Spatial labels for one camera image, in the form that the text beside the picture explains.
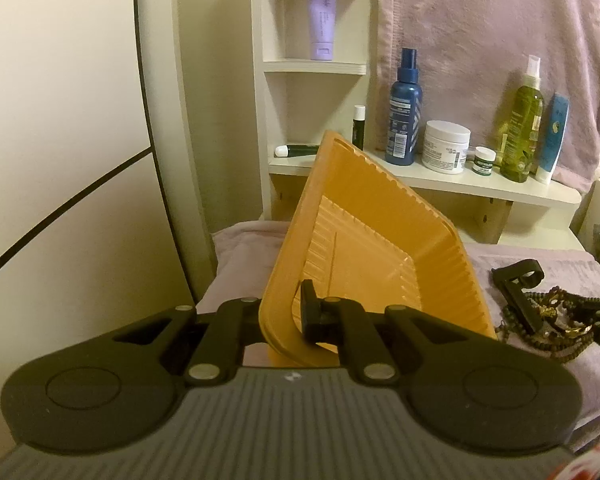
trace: white pump cap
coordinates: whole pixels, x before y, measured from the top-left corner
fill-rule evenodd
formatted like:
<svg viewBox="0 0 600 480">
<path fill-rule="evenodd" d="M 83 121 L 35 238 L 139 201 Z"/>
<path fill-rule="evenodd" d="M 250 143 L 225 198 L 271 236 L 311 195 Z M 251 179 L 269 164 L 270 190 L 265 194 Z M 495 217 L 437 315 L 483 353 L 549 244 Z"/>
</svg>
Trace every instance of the white pump cap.
<svg viewBox="0 0 600 480">
<path fill-rule="evenodd" d="M 354 121 L 364 121 L 365 120 L 365 110 L 366 110 L 365 106 L 355 105 L 353 107 L 353 120 Z"/>
<path fill-rule="evenodd" d="M 526 73 L 524 77 L 525 86 L 531 86 L 536 90 L 540 89 L 540 58 L 529 56 L 526 64 Z"/>
</svg>

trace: white shelf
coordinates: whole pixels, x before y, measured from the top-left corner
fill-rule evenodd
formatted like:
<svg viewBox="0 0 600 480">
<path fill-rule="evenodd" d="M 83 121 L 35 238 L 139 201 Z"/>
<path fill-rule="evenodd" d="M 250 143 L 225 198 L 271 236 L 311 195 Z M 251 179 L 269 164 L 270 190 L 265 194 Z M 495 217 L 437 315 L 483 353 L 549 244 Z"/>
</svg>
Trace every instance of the white shelf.
<svg viewBox="0 0 600 480">
<path fill-rule="evenodd" d="M 378 152 L 366 154 L 376 164 L 410 187 L 486 196 L 571 210 L 575 210 L 580 204 L 580 193 L 559 182 L 552 182 L 546 186 L 530 176 L 526 182 L 520 184 L 504 178 L 496 168 L 491 176 L 481 176 L 471 170 L 471 163 L 467 164 L 462 173 L 448 175 L 426 168 L 419 158 L 410 166 L 395 166 L 385 162 Z M 290 158 L 272 157 L 269 159 L 269 173 L 308 175 L 314 164 L 314 158 L 314 155 Z"/>
<path fill-rule="evenodd" d="M 282 59 L 279 61 L 265 61 L 263 66 L 264 72 L 314 72 L 323 74 L 366 75 L 366 64 L 364 63 Z"/>
<path fill-rule="evenodd" d="M 526 232 L 507 230 L 500 235 L 499 245 L 533 247 L 536 249 L 573 249 L 584 251 L 584 247 L 570 229 L 548 229 L 534 226 Z"/>
</svg>

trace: spray bottle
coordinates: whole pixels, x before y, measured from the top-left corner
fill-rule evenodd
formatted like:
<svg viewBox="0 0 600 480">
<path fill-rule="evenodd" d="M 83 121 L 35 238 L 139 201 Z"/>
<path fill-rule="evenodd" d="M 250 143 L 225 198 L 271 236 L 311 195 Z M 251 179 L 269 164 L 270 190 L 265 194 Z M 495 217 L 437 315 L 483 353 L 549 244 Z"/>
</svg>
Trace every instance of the spray bottle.
<svg viewBox="0 0 600 480">
<path fill-rule="evenodd" d="M 418 85 L 416 50 L 404 48 L 398 81 L 391 87 L 389 100 L 389 131 L 384 160 L 400 166 L 413 164 L 418 123 L 422 105 L 422 88 Z"/>
<path fill-rule="evenodd" d="M 525 182 L 538 145 L 544 99 L 540 93 L 540 58 L 529 56 L 523 85 L 516 93 L 500 173 L 514 182 Z"/>
</svg>

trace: corner shelf unit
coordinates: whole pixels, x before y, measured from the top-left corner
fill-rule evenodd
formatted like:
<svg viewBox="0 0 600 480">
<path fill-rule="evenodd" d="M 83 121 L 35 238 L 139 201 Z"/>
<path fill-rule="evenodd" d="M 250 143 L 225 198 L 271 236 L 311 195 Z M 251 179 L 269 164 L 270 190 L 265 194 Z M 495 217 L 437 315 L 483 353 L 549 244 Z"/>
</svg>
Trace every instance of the corner shelf unit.
<svg viewBox="0 0 600 480">
<path fill-rule="evenodd" d="M 313 156 L 274 158 L 280 144 L 319 144 L 325 130 L 351 138 L 353 107 L 368 102 L 372 0 L 336 0 L 333 61 L 310 58 L 307 0 L 251 0 L 258 155 L 264 218 L 290 219 Z M 373 144 L 373 110 L 367 107 L 365 144 Z M 446 175 L 425 168 L 394 166 L 382 153 L 372 160 L 413 187 L 445 214 L 466 242 L 578 249 L 569 231 L 579 193 L 557 182 L 543 186 L 530 177 L 510 182 L 467 167 Z"/>
</svg>

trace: purple tube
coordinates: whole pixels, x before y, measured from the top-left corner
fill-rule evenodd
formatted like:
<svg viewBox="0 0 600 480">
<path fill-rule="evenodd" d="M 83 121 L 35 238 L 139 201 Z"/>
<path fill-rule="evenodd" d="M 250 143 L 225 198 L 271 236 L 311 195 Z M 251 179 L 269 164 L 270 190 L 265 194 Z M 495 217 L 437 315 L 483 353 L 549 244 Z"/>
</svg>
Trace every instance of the purple tube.
<svg viewBox="0 0 600 480">
<path fill-rule="evenodd" d="M 333 33 L 336 28 L 336 0 L 309 0 L 311 59 L 333 59 Z"/>
</svg>

